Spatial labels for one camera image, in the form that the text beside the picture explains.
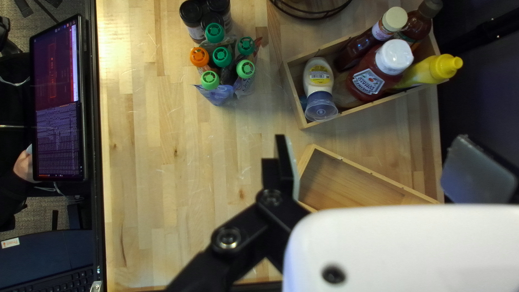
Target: hot sauce bottle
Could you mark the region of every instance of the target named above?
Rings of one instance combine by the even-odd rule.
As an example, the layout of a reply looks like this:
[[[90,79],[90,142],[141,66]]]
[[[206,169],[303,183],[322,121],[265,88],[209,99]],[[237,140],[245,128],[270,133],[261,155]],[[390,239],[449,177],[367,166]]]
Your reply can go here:
[[[417,10],[407,14],[407,24],[393,38],[403,39],[411,46],[411,50],[415,50],[431,31],[432,18],[442,7],[442,0],[424,0]]]
[[[373,27],[348,41],[335,58],[335,69],[339,72],[351,69],[371,48],[388,40],[396,31],[404,27],[406,22],[407,13],[402,7],[390,8]]]

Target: monitor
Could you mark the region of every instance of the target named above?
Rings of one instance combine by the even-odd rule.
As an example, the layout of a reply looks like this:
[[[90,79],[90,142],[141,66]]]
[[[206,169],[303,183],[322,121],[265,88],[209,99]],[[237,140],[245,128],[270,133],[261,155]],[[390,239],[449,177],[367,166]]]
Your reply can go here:
[[[30,38],[36,181],[86,178],[81,22],[76,15]]]

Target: mayonnaise bottle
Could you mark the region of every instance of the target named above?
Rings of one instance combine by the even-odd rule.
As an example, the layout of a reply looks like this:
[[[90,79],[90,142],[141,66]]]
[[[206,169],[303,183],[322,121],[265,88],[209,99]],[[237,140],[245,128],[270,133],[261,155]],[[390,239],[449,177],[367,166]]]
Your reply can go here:
[[[313,57],[305,65],[303,87],[307,96],[305,117],[310,121],[324,122],[338,113],[332,101],[333,72],[322,57]]]

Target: wooden table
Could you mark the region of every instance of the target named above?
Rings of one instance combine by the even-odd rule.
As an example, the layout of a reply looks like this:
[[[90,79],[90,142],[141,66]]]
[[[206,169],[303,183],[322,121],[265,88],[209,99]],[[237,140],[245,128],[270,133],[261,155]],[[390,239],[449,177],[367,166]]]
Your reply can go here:
[[[215,107],[191,85],[182,0],[97,0],[108,291],[164,288],[253,202],[274,134],[291,138],[297,158],[315,143],[443,201],[435,87],[301,131],[278,73],[283,58],[420,1],[353,0],[336,17],[301,21],[268,0],[232,0],[233,33],[264,46],[255,93]],[[279,279],[263,262],[243,281]]]

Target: human hand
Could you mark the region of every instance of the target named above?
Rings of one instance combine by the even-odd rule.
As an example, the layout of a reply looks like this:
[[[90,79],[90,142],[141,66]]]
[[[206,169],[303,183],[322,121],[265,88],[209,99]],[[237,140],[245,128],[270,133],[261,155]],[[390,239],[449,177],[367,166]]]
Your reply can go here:
[[[32,155],[28,154],[27,150],[23,150],[23,152],[20,153],[12,171],[14,171],[17,176],[28,182],[39,182],[35,181],[32,177]]]

